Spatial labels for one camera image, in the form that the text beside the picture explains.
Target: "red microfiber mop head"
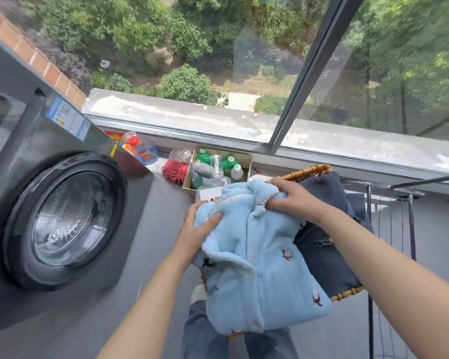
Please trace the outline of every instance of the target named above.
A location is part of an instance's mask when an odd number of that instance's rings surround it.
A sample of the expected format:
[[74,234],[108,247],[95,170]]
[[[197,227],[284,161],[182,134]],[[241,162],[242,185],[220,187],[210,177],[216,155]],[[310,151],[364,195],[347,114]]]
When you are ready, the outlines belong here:
[[189,164],[168,160],[161,168],[161,172],[166,180],[176,185],[183,185]]

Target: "white shoe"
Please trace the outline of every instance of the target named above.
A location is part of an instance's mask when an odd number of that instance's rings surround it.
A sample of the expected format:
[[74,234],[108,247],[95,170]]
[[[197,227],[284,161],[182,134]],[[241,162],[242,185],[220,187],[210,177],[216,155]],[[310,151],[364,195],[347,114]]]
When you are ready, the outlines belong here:
[[190,300],[190,305],[194,304],[197,301],[206,301],[208,298],[208,293],[204,289],[204,284],[197,285],[192,293],[192,299]]

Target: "washing machine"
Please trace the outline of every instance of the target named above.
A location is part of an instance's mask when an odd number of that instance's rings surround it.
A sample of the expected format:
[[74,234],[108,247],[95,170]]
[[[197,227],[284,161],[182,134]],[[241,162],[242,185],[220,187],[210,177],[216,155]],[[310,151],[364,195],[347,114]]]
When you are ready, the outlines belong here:
[[152,180],[0,45],[0,330],[116,284]]

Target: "person's left arm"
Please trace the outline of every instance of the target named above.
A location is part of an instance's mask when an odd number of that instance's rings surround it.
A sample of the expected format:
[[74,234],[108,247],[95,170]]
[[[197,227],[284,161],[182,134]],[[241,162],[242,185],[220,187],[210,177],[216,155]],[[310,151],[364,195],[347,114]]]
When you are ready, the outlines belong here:
[[172,252],[158,266],[138,301],[105,344],[97,359],[159,359],[163,352],[176,291],[204,238],[221,221],[209,218],[193,226],[201,201],[191,206]]

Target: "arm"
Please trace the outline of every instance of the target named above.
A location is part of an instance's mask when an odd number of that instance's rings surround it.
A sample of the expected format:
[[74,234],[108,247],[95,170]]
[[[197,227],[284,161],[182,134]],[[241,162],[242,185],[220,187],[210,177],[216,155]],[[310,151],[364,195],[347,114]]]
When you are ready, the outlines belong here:
[[193,227],[191,206],[173,251],[160,264],[142,295],[105,344],[97,359],[159,359],[163,352],[176,290],[204,238],[221,220],[218,213],[201,227]]
[[318,224],[334,241],[377,306],[419,358],[449,358],[449,284],[299,184],[273,179],[288,193],[267,208]]

